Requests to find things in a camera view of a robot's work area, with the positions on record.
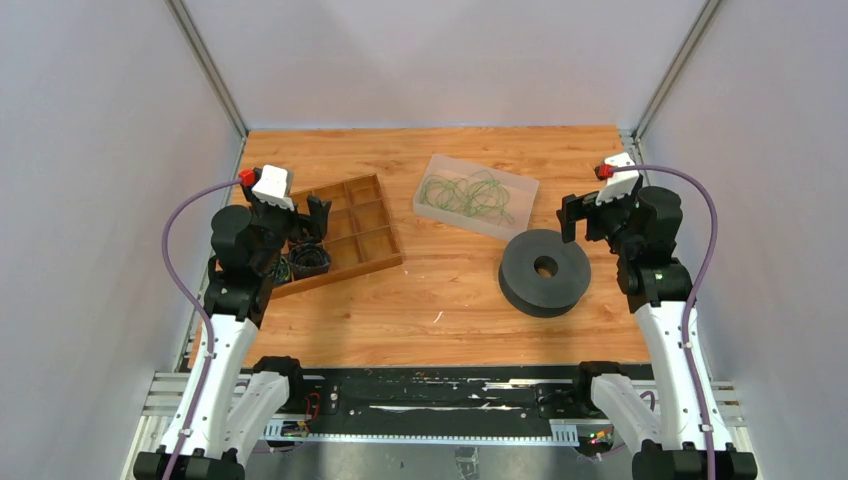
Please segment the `dark grey spool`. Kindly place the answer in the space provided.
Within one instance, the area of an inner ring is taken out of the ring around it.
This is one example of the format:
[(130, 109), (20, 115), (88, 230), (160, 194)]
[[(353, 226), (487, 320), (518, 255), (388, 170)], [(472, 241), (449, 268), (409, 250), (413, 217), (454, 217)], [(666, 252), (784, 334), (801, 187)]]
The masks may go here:
[(505, 247), (498, 269), (504, 298), (518, 311), (552, 318), (572, 310), (587, 292), (591, 267), (575, 242), (553, 230), (520, 233)]

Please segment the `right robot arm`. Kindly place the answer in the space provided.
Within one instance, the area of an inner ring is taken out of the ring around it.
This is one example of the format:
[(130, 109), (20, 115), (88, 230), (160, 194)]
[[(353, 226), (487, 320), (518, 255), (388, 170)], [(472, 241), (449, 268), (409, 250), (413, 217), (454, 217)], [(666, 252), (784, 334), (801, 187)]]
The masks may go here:
[(704, 371), (693, 279), (673, 255), (680, 197), (640, 186), (610, 200), (568, 195), (557, 217), (565, 243), (583, 220), (587, 240), (606, 241), (617, 256), (617, 282), (648, 347), (660, 407), (645, 404), (618, 364), (593, 361), (580, 365), (574, 408), (607, 417), (632, 455), (635, 479), (756, 478), (755, 457), (735, 446)]

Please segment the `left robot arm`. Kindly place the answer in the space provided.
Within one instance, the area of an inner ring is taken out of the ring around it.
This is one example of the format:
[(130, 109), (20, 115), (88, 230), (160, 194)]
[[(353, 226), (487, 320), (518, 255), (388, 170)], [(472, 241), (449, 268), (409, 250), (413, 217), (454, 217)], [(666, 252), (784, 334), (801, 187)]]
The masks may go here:
[(136, 479), (242, 479), (271, 417), (298, 411), (306, 386), (298, 360), (263, 357), (240, 398), (244, 360), (275, 286), (284, 244), (300, 239), (307, 217), (295, 205), (229, 205), (211, 220), (208, 285), (195, 302), (200, 345), (174, 418), (152, 452), (137, 455)]

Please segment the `wooden compartment tray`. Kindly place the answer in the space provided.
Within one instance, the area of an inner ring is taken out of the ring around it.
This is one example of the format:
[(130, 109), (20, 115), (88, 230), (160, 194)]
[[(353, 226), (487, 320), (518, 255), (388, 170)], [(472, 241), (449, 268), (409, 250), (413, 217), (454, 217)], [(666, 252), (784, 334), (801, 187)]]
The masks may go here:
[(322, 243), (331, 258), (329, 271), (277, 286), (271, 295), (273, 299), (403, 263), (386, 195), (377, 175), (362, 175), (295, 192), (292, 198), (298, 204), (299, 212), (308, 211), (306, 200), (310, 195), (332, 202), (328, 233)]

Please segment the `translucent plastic bin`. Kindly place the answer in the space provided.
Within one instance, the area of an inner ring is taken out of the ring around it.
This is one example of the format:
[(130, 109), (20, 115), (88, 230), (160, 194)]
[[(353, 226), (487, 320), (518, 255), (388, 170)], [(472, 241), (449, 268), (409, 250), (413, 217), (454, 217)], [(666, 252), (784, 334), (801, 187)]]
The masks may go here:
[(436, 154), (412, 196), (415, 214), (509, 241), (528, 229), (540, 182)]

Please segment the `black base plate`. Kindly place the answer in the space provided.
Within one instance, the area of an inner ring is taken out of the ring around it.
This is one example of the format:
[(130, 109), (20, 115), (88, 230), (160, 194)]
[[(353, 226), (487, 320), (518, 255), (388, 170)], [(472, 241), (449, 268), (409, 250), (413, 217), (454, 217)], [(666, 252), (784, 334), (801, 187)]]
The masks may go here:
[(361, 437), (541, 437), (553, 420), (603, 425), (575, 364), (307, 369), (311, 431)]

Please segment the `aluminium frame rail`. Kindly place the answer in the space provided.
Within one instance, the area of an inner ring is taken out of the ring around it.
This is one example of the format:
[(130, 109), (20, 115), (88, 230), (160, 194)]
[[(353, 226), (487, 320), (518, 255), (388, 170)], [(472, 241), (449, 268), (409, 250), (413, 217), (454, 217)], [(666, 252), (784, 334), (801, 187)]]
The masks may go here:
[[(584, 366), (326, 369), (308, 375), (298, 367), (294, 382), (283, 383), (293, 385), (286, 403), (274, 412), (294, 418), (277, 421), (272, 415), (254, 443), (265, 440), (285, 449), (310, 439), (456, 445), (491, 440), (611, 453), (612, 439), (610, 450), (602, 451), (607, 447), (600, 433), (566, 433), (554, 422), (577, 428), (577, 420), (602, 417), (580, 403), (588, 380), (575, 387), (566, 378), (582, 376)], [(692, 442), (677, 450), (661, 447), (659, 440), (636, 443), (634, 479), (707, 479), (706, 453), (696, 454)], [(207, 447), (188, 447), (168, 479), (244, 479), (247, 460), (236, 454), (248, 448), (224, 446), (223, 459), (213, 460)]]

